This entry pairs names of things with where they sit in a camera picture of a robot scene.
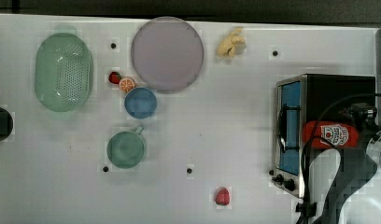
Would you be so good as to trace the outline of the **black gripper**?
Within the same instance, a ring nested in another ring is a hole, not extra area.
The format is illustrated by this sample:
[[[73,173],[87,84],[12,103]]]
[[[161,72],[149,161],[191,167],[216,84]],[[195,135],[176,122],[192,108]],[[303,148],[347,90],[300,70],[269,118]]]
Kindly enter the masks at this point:
[[[340,114],[350,119],[352,125],[358,131],[374,130],[377,128],[375,119],[377,116],[377,108],[367,103],[356,103],[344,108]]]

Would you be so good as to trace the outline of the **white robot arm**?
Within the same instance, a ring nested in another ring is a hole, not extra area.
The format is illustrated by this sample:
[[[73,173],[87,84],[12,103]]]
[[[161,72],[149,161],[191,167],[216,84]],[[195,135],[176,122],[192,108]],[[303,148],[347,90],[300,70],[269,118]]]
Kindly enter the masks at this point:
[[[328,190],[321,215],[313,224],[339,224],[347,199],[364,187],[381,170],[381,126],[375,123],[377,110],[366,103],[347,110],[359,124],[360,137],[354,149],[339,149],[338,171]]]

